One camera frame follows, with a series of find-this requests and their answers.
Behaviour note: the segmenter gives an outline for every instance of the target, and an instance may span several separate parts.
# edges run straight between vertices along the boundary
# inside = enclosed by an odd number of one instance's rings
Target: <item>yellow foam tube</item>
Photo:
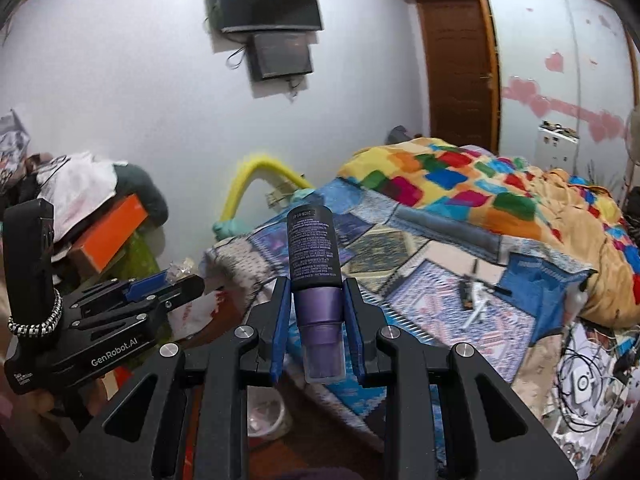
[[[306,178],[296,174],[291,168],[285,166],[279,160],[267,155],[252,156],[240,165],[238,174],[236,174],[234,181],[231,183],[231,189],[226,197],[225,207],[222,210],[222,215],[220,216],[221,222],[226,222],[236,216],[238,204],[240,203],[240,199],[248,186],[249,178],[252,176],[253,172],[258,169],[273,171],[273,173],[280,174],[292,181],[292,183],[300,189],[313,187]]]

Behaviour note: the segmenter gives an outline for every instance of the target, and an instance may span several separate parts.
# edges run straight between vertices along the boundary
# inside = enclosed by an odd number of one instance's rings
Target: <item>multicolored quilt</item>
[[[430,138],[363,150],[338,175],[405,206],[544,242],[597,271],[583,317],[612,328],[640,322],[638,248],[604,188]]]
[[[379,306],[389,324],[425,344],[471,342],[540,415],[559,359],[564,292],[570,283],[586,278],[589,266],[539,241],[492,234],[401,205],[340,178],[302,202],[322,204],[332,211],[343,275],[358,280],[364,300]],[[270,298],[274,279],[289,275],[287,212],[247,236],[228,238],[207,251],[203,273],[219,276],[221,271],[228,276],[232,280],[228,288],[240,292],[235,294],[241,298],[239,306],[260,308]],[[480,278],[499,283],[513,294],[494,296],[486,320],[465,330],[470,312],[462,306],[459,283],[476,260]],[[299,376],[302,357],[293,314],[287,352],[287,371]],[[379,445],[385,428],[386,391],[363,389],[349,361],[347,368],[344,381],[303,387]],[[437,392],[432,393],[437,457],[444,466]]]

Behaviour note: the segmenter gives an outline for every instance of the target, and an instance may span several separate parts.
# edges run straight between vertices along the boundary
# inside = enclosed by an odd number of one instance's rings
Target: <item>wall-mounted tv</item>
[[[215,0],[211,19],[221,32],[322,30],[318,0]]]

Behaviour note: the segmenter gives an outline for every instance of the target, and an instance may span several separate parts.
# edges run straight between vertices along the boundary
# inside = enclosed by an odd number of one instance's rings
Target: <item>purple bottle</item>
[[[308,383],[346,377],[342,341],[342,275],[334,221],[322,205],[287,215],[289,271]]]

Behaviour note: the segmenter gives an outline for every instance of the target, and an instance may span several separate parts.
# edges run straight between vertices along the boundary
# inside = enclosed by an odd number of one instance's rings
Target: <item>brown door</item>
[[[431,137],[492,148],[492,80],[479,0],[417,0],[422,20]]]

